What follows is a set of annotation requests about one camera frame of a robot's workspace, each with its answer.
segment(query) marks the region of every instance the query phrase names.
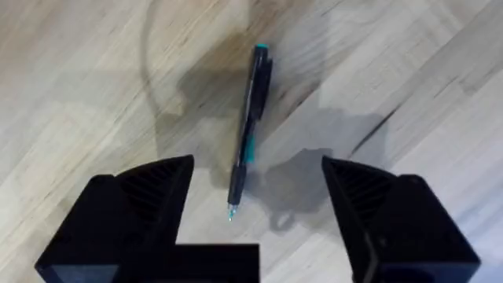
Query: wood grain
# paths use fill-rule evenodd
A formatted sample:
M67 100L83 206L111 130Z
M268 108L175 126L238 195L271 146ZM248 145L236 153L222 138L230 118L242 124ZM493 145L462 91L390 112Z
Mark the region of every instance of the wood grain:
M0 281L89 178L196 158L178 241L259 242L264 282L351 282L322 155L423 175L503 277L503 2L1 0ZM251 46L275 60L235 221L226 187Z

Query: black pen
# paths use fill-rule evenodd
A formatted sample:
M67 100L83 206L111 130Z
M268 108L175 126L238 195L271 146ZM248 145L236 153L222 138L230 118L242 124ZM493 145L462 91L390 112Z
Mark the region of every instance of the black pen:
M246 163L254 159L255 140L253 130L257 121L262 117L266 106L272 69L273 61L269 59L268 46L257 44L251 56L248 85L244 94L244 104L241 113L238 146L230 176L229 196L227 198L229 221L232 221L241 200L244 180L246 179Z

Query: pen barrel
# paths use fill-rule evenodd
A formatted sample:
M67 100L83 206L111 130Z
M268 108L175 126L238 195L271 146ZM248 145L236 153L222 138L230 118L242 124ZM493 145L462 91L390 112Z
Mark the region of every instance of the pen barrel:
M227 202L238 205L243 194L244 180L246 179L246 165L234 165L230 176L229 196Z

